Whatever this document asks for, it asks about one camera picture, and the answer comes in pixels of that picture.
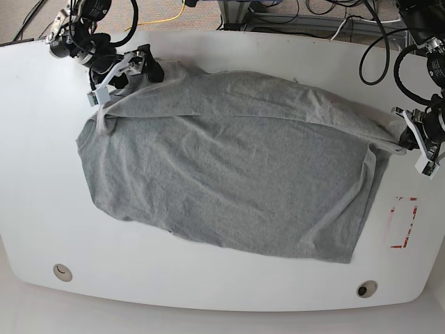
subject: metal frame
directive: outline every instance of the metal frame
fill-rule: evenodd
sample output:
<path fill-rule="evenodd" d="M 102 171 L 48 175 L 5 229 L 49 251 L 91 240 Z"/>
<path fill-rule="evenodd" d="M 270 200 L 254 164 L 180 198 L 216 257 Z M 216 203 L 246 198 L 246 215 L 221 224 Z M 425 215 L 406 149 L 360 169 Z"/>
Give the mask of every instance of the metal frame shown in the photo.
<path fill-rule="evenodd" d="M 221 9 L 222 21 L 224 24 L 242 24 L 248 15 L 249 24 L 245 28 L 251 31 L 255 28 L 272 28 L 272 29 L 307 29 L 320 31 L 336 31 L 344 19 L 314 15 L 284 15 L 276 13 L 248 13 L 250 7 L 249 1 L 219 1 Z M 348 22 L 343 28 L 343 32 L 350 33 L 352 31 L 352 23 Z M 388 32 L 396 29 L 405 28 L 402 22 L 395 24 L 385 24 Z M 377 24 L 365 21 L 354 21 L 354 32 L 362 35 L 371 35 L 379 37 L 381 32 Z M 400 32 L 391 36 L 400 48 L 412 44 L 412 38 L 409 33 Z"/>
<path fill-rule="evenodd" d="M 220 6 L 222 22 L 225 26 L 228 24 L 241 26 L 245 14 L 250 7 L 250 1 L 218 1 L 218 5 Z"/>

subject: wire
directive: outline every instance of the wire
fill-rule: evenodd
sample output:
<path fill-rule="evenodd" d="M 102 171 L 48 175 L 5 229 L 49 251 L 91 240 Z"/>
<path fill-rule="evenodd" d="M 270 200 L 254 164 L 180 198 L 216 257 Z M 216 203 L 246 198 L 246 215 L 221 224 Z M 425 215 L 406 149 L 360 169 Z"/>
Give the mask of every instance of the wire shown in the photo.
<path fill-rule="evenodd" d="M 335 6 L 336 6 L 335 3 L 331 3 L 331 7 L 329 9 L 327 9 L 324 12 L 318 13 L 318 12 L 314 12 L 312 10 L 311 4 L 310 4 L 310 0 L 306 0 L 306 8 L 308 9 L 309 12 L 311 12 L 314 15 L 326 15 L 326 14 L 329 14 L 329 13 L 331 13 L 334 10 Z"/>
<path fill-rule="evenodd" d="M 361 18 L 360 21 L 370 22 L 370 23 L 377 23 L 376 21 L 373 21 L 372 19 L 363 19 L 363 18 Z M 390 23 L 396 23 L 396 22 L 400 22 L 400 21 L 402 21 L 402 19 L 392 19 L 390 21 L 380 21 L 380 23 L 382 23 L 382 24 L 390 24 Z"/>
<path fill-rule="evenodd" d="M 39 35 L 39 37 L 37 37 L 37 39 L 41 38 L 43 36 L 43 34 L 45 33 L 46 30 L 48 30 L 48 28 L 53 24 L 53 22 L 51 21 L 47 27 L 44 29 L 44 31 L 42 31 L 42 33 Z"/>
<path fill-rule="evenodd" d="M 273 1 L 270 5 L 263 5 L 260 1 L 256 1 L 255 3 L 262 8 L 271 8 L 281 4 L 283 1 Z"/>
<path fill-rule="evenodd" d="M 34 7 L 30 10 L 28 15 L 25 17 L 25 20 L 23 21 L 23 24 L 20 27 L 19 31 L 15 34 L 15 36 L 13 38 L 13 42 L 15 42 L 18 39 L 20 34 L 22 34 L 22 36 L 23 36 L 24 29 L 26 28 L 28 23 L 34 18 L 34 15 L 39 11 L 40 7 L 42 7 L 45 4 L 45 2 L 46 2 L 46 0 L 39 0 L 39 2 L 37 2 L 34 5 Z"/>
<path fill-rule="evenodd" d="M 354 19 L 350 21 L 351 28 L 350 28 L 350 35 L 349 35 L 349 43 L 353 42 L 353 35 L 354 35 Z"/>
<path fill-rule="evenodd" d="M 292 17 L 289 21 L 285 21 L 285 22 L 271 22 L 271 21 L 268 21 L 268 20 L 266 20 L 266 19 L 262 19 L 262 18 L 260 18 L 259 16 L 255 16 L 255 18 L 257 18 L 257 19 L 259 19 L 259 20 L 261 20 L 261 21 L 263 21 L 263 22 L 273 23 L 273 24 L 286 24 L 286 23 L 292 22 L 292 21 L 293 21 L 294 19 L 296 19 L 297 16 L 299 16 L 299 14 L 300 14 L 300 2 L 298 2 L 298 0 L 296 0 L 296 2 L 297 2 L 297 13 L 296 13 L 295 16 Z"/>
<path fill-rule="evenodd" d="M 274 33 L 282 33 L 284 35 L 303 35 L 303 36 L 308 36 L 308 37 L 313 37 L 313 38 L 321 38 L 321 39 L 326 39 L 326 38 L 331 37 L 331 36 L 322 37 L 322 36 L 312 35 L 311 33 L 280 31 L 280 30 L 276 30 L 276 29 L 272 29 L 272 28 L 268 28 L 268 27 L 259 27 L 259 28 L 255 28 L 255 29 L 267 29 L 267 30 L 273 31 Z"/>
<path fill-rule="evenodd" d="M 335 38 L 337 38 L 337 36 L 340 34 L 340 31 L 343 29 L 343 27 L 346 25 L 346 23 L 348 23 L 348 20 L 351 19 L 351 20 L 353 21 L 354 18 L 361 19 L 362 17 L 361 17 L 361 16 L 358 16 L 358 15 L 349 15 L 349 16 L 348 16 L 347 18 L 345 18 L 345 20 L 340 24 L 339 28 L 337 29 L 337 32 L 332 36 L 331 40 L 334 40 Z"/>
<path fill-rule="evenodd" d="M 138 20 L 139 20 L 139 8 L 138 3 L 136 0 L 130 0 L 131 4 L 133 5 L 133 22 L 131 23 L 131 27 L 129 27 L 127 30 L 130 30 L 127 36 L 119 42 L 112 42 L 110 43 L 111 47 L 121 47 L 122 45 L 125 45 L 130 41 L 130 39 L 133 37 L 134 33 L 136 32 L 136 28 L 138 28 Z"/>
<path fill-rule="evenodd" d="M 401 80 L 401 77 L 399 75 L 400 72 L 400 68 L 401 68 L 401 63 L 403 61 L 403 59 L 411 52 L 416 51 L 417 50 L 417 45 L 413 44 L 410 45 L 409 47 L 404 48 L 404 50 L 402 50 L 402 52 L 398 55 L 396 62 L 394 63 L 394 80 L 396 81 L 396 85 L 397 87 L 402 91 L 403 94 L 405 94 L 406 96 L 408 96 L 411 100 L 422 104 L 424 106 L 428 106 L 431 101 L 425 100 L 424 98 L 414 94 L 413 92 L 411 92 L 411 90 L 409 90 L 408 88 L 406 88 Z"/>
<path fill-rule="evenodd" d="M 393 31 L 390 31 L 389 33 L 387 33 L 387 37 L 395 34 L 395 33 L 401 33 L 403 31 L 426 31 L 429 32 L 429 30 L 427 29 L 420 29 L 420 28 L 401 28 L 401 29 L 396 29 Z M 363 68 L 363 64 L 364 61 L 366 60 L 366 57 L 368 56 L 368 53 L 372 50 L 373 47 L 375 47 L 377 45 L 377 43 L 379 43 L 381 40 L 383 40 L 384 36 L 379 37 L 378 39 L 376 39 L 374 42 L 372 42 L 368 48 L 366 49 L 366 51 L 363 53 L 362 59 L 360 61 L 360 67 L 359 67 L 359 71 L 362 72 L 362 68 Z"/>
<path fill-rule="evenodd" d="M 184 12 L 185 7 L 186 7 L 186 2 L 184 1 L 184 3 L 182 4 L 181 11 L 179 12 L 178 15 L 176 15 L 174 17 L 171 17 L 170 19 L 159 19 L 157 21 L 142 22 L 142 23 L 139 23 L 138 26 L 144 26 L 146 24 L 164 23 L 164 22 L 173 21 L 174 19 L 177 19 L 178 17 L 180 17 L 182 15 L 182 13 Z"/>
<path fill-rule="evenodd" d="M 37 2 L 37 3 L 34 5 L 34 7 L 29 11 L 28 15 L 24 18 L 24 20 L 23 20 L 23 22 L 22 22 L 22 26 L 23 26 L 23 24 L 28 20 L 28 18 L 31 16 L 31 13 L 32 13 L 32 12 L 39 6 L 39 3 L 40 3 L 40 1 Z M 20 33 L 20 40 L 23 40 L 23 32 L 24 32 L 24 29 L 23 29 L 22 32 Z"/>
<path fill-rule="evenodd" d="M 372 9 L 371 5 L 369 4 L 368 0 L 363 0 L 363 4 L 366 6 L 366 8 L 368 8 L 369 12 L 372 14 L 375 23 L 377 23 L 380 31 L 382 32 L 382 37 L 383 40 L 385 42 L 385 49 L 386 49 L 386 61 L 385 61 L 385 68 L 383 70 L 382 75 L 380 76 L 380 78 L 378 78 L 375 81 L 367 81 L 364 77 L 363 77 L 363 62 L 360 62 L 360 67 L 359 67 L 359 76 L 360 79 L 362 80 L 362 82 L 368 86 L 374 86 L 379 84 L 380 82 L 383 81 L 383 79 L 387 76 L 388 70 L 389 70 L 389 62 L 390 62 L 390 58 L 391 58 L 391 52 L 390 52 L 390 48 L 389 48 L 389 39 L 388 39 L 388 34 L 385 31 L 384 26 L 382 25 L 382 22 L 380 21 L 380 19 L 377 16 L 377 13 L 374 11 L 374 9 Z"/>
<path fill-rule="evenodd" d="M 360 5 L 360 3 L 362 1 L 366 1 L 366 0 L 345 0 L 345 1 L 326 0 L 326 1 L 330 2 L 330 3 L 334 3 L 341 7 L 351 8 L 351 7 Z"/>
<path fill-rule="evenodd" d="M 348 19 L 350 19 L 350 16 L 345 18 L 345 20 L 340 24 L 339 28 L 337 29 L 337 32 L 332 36 L 331 40 L 334 40 L 335 38 L 337 38 L 337 36 L 340 34 L 340 31 L 345 26 L 345 24 L 348 21 Z"/>
<path fill-rule="evenodd" d="M 220 17 L 221 17 L 221 24 L 220 24 L 220 25 L 218 26 L 218 28 L 216 28 L 215 30 L 220 30 L 221 27 L 223 26 L 223 16 L 220 15 Z"/>

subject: yellow cable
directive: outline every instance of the yellow cable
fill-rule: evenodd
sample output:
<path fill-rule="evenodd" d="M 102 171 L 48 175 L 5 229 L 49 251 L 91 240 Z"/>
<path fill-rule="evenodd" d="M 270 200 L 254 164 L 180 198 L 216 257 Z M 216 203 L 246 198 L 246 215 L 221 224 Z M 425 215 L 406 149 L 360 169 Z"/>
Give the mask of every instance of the yellow cable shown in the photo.
<path fill-rule="evenodd" d="M 175 17 L 171 17 L 170 19 L 159 19 L 158 21 L 142 22 L 142 23 L 139 23 L 138 26 L 144 26 L 146 24 L 163 23 L 163 22 L 173 21 L 174 19 L 177 19 L 178 17 L 181 16 L 181 14 L 184 12 L 185 7 L 186 7 L 186 2 L 184 1 L 183 5 L 182 5 L 182 8 L 181 8 L 181 11 Z"/>

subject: gray carpet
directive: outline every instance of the gray carpet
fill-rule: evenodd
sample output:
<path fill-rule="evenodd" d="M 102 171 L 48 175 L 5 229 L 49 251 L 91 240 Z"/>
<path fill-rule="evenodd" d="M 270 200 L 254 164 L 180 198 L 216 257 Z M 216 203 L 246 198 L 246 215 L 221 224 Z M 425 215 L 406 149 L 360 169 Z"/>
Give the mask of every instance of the gray carpet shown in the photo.
<path fill-rule="evenodd" d="M 30 9 L 38 0 L 0 0 L 0 43 L 10 42 L 19 30 Z M 398 18 L 397 10 L 391 0 L 376 0 L 380 19 Z M 34 20 L 24 32 L 24 38 L 38 38 L 44 35 L 45 28 L 55 18 L 57 12 L 66 4 L 66 0 L 47 0 Z M 299 0 L 300 14 L 310 15 L 305 0 Z M 310 0 L 311 8 L 324 11 L 330 7 L 325 0 Z M 152 21 L 175 16 L 181 10 L 181 0 L 138 0 L 139 21 Z M 297 11 L 297 0 L 283 0 L 278 6 L 270 8 L 274 13 L 294 15 Z M 366 8 L 361 5 L 349 8 L 348 14 L 371 18 Z M 122 32 L 131 23 L 132 7 L 130 0 L 114 0 L 110 13 L 99 23 L 98 31 L 115 33 Z M 337 6 L 327 16 L 344 17 L 345 9 Z M 215 30 L 220 24 L 220 11 L 216 1 L 199 1 L 196 8 L 186 7 L 184 14 L 171 22 L 150 24 L 138 27 L 139 30 Z M 339 40 L 349 40 L 341 35 Z M 355 36 L 353 42 L 369 44 L 373 38 Z"/>

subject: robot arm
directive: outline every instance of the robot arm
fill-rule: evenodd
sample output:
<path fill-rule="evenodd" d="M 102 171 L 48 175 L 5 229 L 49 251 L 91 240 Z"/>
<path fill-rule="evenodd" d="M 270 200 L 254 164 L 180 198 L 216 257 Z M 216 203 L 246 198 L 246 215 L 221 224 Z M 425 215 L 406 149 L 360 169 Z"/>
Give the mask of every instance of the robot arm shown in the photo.
<path fill-rule="evenodd" d="M 105 18 L 111 7 L 111 0 L 68 0 L 47 36 L 46 43 L 53 56 L 70 56 L 90 69 L 92 91 L 88 99 L 92 106 L 110 100 L 107 85 L 124 88 L 129 83 L 127 75 L 146 74 L 151 82 L 163 81 L 164 71 L 154 60 L 150 45 L 142 45 L 124 55 L 116 52 L 136 31 L 138 5 L 136 0 L 131 3 L 133 23 L 128 35 L 119 42 L 111 42 L 108 34 L 95 33 L 98 21 Z"/>
<path fill-rule="evenodd" d="M 440 148 L 445 142 L 445 8 L 439 0 L 397 0 L 396 5 L 416 44 L 399 54 L 394 65 L 394 79 L 405 95 L 426 106 L 425 111 L 393 109 L 407 123 L 399 144 L 408 150 L 420 149 L 416 169 L 433 178 L 439 169 Z M 434 94 L 427 100 L 403 85 L 399 76 L 402 60 L 417 49 L 426 53 L 428 73 L 441 88 L 441 96 Z"/>
<path fill-rule="evenodd" d="M 108 34 L 95 33 L 98 21 L 105 17 L 111 7 L 111 0 L 68 0 L 54 20 L 47 37 L 46 42 L 55 57 L 70 56 L 90 68 L 92 91 L 88 98 L 92 105 L 109 101 L 107 85 L 124 88 L 128 84 L 127 75 L 146 74 L 151 82 L 163 81 L 164 72 L 154 60 L 149 45 L 143 45 L 125 55 L 116 52 L 116 47 L 131 39 L 138 23 L 136 0 L 130 1 L 134 9 L 133 24 L 128 36 L 119 42 L 111 42 Z M 185 1 L 187 6 L 194 6 L 197 0 Z M 393 109 L 407 122 L 407 129 L 400 137 L 400 145 L 408 150 L 420 149 L 421 158 L 416 168 L 420 173 L 433 177 L 439 168 L 441 144 L 445 142 L 445 7 L 440 0 L 395 2 L 416 44 L 398 56 L 394 78 L 404 94 L 426 106 L 425 111 Z M 425 51 L 428 73 L 442 89 L 442 96 L 434 94 L 427 100 L 404 87 L 399 77 L 402 60 L 417 49 Z"/>

